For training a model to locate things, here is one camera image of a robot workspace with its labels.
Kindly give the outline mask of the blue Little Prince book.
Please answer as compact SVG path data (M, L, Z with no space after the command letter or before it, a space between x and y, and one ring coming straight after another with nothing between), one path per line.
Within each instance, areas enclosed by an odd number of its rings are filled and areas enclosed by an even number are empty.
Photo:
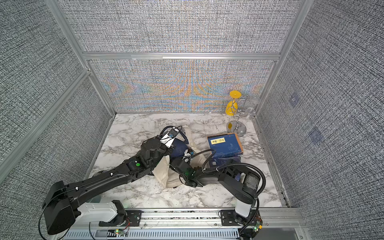
M235 157L229 157L229 158L216 158L209 160L209 168L214 169L214 173L210 174L208 177L208 184L219 184L221 182L233 182L237 181L239 182L241 179L241 172L235 169L235 167L225 167L218 172L216 171L216 168L221 166L226 166L234 163L241 163L241 157L235 156Z

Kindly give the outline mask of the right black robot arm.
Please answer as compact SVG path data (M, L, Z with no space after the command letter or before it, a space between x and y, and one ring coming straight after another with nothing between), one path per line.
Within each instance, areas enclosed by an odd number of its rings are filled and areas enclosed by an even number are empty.
M240 225L246 225L256 218L250 216L251 208L258 202L258 197L265 189L266 177L254 165L231 162L212 168L193 168L191 158L177 158L170 161L170 168L179 174L181 182L197 188L220 184L237 200L234 219Z

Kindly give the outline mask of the cream canvas tote bag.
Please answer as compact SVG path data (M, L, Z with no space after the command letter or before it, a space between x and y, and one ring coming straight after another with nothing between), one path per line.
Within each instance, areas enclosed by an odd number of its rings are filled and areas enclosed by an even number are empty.
M188 139L187 134L191 132L189 129L184 130L179 126L176 130L179 132L173 142L165 139L172 153L160 160L153 170L153 175L164 189L176 188L180 185L201 187L202 184L198 182L195 174L200 169L208 167L214 152L198 150L194 142Z

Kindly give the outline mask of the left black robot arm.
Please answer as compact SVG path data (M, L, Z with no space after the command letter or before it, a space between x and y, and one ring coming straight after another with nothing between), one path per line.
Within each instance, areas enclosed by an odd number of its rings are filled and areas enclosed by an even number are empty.
M68 230L80 216L79 207L88 200L148 175L164 156L173 151L171 145L175 137L171 134L169 137L150 138L142 143L136 155L95 177L67 185L63 181L54 183L46 195L41 213L48 235Z

